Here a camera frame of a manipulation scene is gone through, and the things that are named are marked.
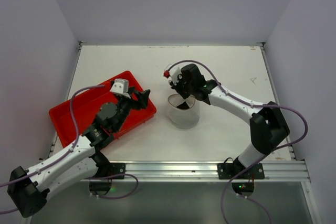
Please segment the white mesh laundry bag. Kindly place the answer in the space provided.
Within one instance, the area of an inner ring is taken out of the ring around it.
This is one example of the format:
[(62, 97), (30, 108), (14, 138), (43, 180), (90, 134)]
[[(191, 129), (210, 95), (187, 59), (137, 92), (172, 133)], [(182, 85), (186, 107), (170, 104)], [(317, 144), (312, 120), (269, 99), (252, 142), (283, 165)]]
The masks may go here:
[(195, 127), (200, 120), (200, 104), (194, 96), (187, 99), (190, 102), (188, 110), (180, 110), (176, 107), (177, 101), (182, 97), (179, 94), (172, 94), (167, 99), (167, 117), (179, 129), (191, 129)]

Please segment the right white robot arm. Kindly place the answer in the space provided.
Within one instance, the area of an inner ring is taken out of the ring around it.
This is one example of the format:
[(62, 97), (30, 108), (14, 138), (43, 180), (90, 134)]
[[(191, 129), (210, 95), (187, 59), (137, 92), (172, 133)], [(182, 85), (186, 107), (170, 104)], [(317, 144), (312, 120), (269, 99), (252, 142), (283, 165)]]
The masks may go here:
[(168, 67), (163, 75), (182, 98), (194, 96), (196, 100), (224, 109), (249, 125), (251, 143), (231, 164), (224, 166), (231, 176), (246, 178), (252, 173), (254, 162), (268, 156), (290, 133), (278, 104), (255, 102), (229, 91), (216, 78), (206, 80), (194, 63), (175, 71)]

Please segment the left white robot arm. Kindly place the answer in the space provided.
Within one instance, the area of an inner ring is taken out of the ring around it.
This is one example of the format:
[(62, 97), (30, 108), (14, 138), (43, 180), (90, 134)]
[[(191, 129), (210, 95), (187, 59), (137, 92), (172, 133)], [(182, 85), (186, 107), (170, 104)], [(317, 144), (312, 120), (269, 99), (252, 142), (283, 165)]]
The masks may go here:
[(11, 171), (5, 183), (7, 193), (23, 218), (39, 212), (47, 201), (82, 179), (108, 179), (108, 159), (101, 150), (107, 147), (133, 110), (145, 110), (150, 90), (139, 91), (126, 84), (112, 84), (110, 92), (117, 102), (103, 104), (92, 123), (63, 150), (40, 163)]

